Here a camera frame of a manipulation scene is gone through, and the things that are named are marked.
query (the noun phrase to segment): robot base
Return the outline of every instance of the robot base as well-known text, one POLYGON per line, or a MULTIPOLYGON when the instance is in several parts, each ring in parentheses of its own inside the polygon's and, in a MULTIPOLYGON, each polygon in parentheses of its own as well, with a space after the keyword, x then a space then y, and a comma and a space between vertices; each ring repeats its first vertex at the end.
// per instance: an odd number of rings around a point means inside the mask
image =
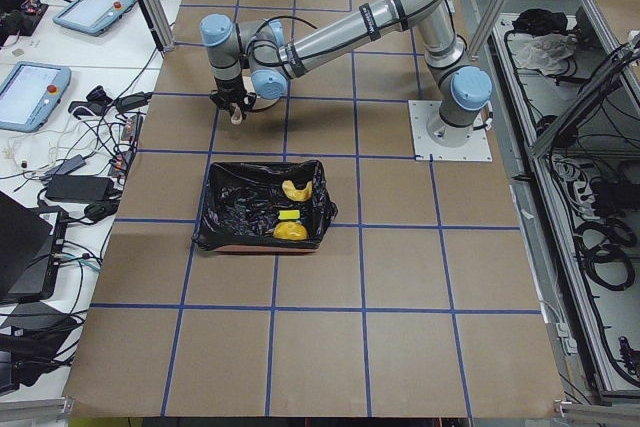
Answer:
MULTIPOLYGON (((491 150, 484 129, 474 130, 468 142, 461 147, 445 147, 435 142, 427 132, 427 122, 440 108, 440 102, 410 100, 411 132, 416 160, 491 162, 491 150)), ((476 126, 482 125, 480 116, 476 126)))

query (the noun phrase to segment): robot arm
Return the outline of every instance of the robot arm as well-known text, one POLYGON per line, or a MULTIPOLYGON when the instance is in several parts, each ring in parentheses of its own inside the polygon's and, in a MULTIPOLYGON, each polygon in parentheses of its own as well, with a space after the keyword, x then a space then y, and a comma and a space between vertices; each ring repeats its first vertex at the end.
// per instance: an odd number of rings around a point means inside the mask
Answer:
POLYGON ((374 0, 310 35, 285 43, 276 20, 234 24, 213 14, 200 25, 217 91, 216 105, 239 123, 251 111, 255 97, 242 81, 251 69, 256 94, 277 99, 288 81, 392 31, 416 27, 425 46, 425 60, 444 101, 432 119, 433 137, 441 143, 464 143, 470 126, 491 94, 491 81, 470 67, 465 43, 456 35, 444 0, 374 0))

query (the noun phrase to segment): blue framed tablet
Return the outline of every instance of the blue framed tablet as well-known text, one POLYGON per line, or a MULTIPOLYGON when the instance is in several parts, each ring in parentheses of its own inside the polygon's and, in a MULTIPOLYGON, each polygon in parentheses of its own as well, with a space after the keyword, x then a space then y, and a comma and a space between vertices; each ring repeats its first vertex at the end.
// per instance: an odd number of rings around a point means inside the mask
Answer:
POLYGON ((70 80, 68 67, 18 62, 0 85, 0 129, 38 130, 60 102, 70 80))
POLYGON ((74 0, 53 21, 68 29, 100 35, 129 12, 136 0, 74 0))

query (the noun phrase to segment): tiled table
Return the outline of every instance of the tiled table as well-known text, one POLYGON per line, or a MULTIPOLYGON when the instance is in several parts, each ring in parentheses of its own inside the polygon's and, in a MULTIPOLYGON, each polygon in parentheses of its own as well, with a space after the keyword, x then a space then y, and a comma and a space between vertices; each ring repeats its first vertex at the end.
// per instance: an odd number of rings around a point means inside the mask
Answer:
POLYGON ((489 164, 413 159, 406 101, 438 95, 417 37, 309 73, 239 127, 207 97, 205 15, 324 25, 364 1, 183 0, 67 386, 76 415, 552 414, 562 388, 495 139, 489 164), (194 248, 211 162, 309 158, 340 209, 317 253, 194 248))

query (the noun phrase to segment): white plastic bag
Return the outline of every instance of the white plastic bag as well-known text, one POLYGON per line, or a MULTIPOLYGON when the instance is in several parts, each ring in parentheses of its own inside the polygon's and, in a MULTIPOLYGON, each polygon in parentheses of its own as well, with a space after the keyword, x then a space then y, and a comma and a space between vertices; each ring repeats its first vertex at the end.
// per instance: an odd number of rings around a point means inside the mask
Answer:
POLYGON ((534 69, 543 75, 557 75, 567 70, 564 59, 576 51, 577 42, 573 37, 548 34, 531 39, 513 60, 520 69, 534 69))

